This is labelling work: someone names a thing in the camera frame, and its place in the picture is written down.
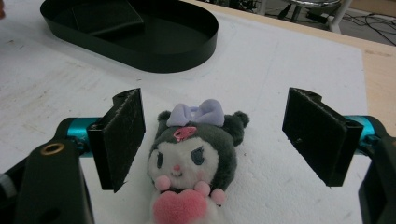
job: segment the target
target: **black oval tray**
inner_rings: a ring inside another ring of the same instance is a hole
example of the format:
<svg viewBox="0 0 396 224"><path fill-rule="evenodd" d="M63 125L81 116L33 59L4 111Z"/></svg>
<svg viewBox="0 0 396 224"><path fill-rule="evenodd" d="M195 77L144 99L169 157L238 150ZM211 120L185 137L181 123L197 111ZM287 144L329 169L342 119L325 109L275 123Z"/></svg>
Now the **black oval tray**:
<svg viewBox="0 0 396 224"><path fill-rule="evenodd" d="M215 51L219 23L209 11L192 4L177 0L124 0L134 10L126 16L116 13L117 17L113 12L109 18L114 20L103 20L95 16L94 10L84 8L120 1L46 0L40 11L59 38L148 72L188 70L204 63ZM112 24L122 21L122 25ZM90 31L92 27L99 31Z"/></svg>

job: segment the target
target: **plush eye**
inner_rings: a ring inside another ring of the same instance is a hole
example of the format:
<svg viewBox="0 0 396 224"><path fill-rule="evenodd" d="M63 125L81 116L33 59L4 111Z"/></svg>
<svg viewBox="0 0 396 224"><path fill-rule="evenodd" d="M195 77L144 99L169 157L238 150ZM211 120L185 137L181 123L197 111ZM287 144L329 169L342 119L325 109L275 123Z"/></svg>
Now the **plush eye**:
<svg viewBox="0 0 396 224"><path fill-rule="evenodd" d="M161 169L162 166L163 166L163 154L161 152L158 152L157 168Z"/></svg>
<svg viewBox="0 0 396 224"><path fill-rule="evenodd" d="M198 147L191 152L191 159L196 165L201 165L204 163L204 148Z"/></svg>

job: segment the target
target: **pink nose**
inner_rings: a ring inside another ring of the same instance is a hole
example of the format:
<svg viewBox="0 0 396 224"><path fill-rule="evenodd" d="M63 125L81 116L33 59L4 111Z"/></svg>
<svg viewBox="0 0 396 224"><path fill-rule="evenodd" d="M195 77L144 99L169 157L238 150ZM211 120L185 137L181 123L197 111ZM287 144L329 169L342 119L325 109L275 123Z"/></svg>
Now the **pink nose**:
<svg viewBox="0 0 396 224"><path fill-rule="evenodd" d="M179 165L175 165L174 166L174 170L179 171L180 170L180 166Z"/></svg>

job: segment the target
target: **kuromi plush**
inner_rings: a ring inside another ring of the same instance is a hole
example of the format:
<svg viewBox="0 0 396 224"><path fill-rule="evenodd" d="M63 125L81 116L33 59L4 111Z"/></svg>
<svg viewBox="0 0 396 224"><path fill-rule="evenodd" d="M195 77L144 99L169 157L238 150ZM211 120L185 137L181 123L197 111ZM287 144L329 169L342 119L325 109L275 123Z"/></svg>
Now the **kuromi plush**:
<svg viewBox="0 0 396 224"><path fill-rule="evenodd" d="M149 223L227 223L220 206L233 181L234 147L243 141L248 115L224 116L218 101L206 100L199 107L179 104L158 121L148 159L155 186Z"/></svg>

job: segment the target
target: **pink heart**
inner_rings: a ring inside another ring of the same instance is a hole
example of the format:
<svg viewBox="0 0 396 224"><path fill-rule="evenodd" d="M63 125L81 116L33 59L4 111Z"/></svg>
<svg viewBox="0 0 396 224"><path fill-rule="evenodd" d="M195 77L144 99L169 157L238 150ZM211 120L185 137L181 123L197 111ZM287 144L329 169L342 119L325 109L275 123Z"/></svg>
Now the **pink heart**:
<svg viewBox="0 0 396 224"><path fill-rule="evenodd" d="M153 205L158 224L188 224L206 213L206 200L202 193L186 189L179 194L166 191Z"/></svg>

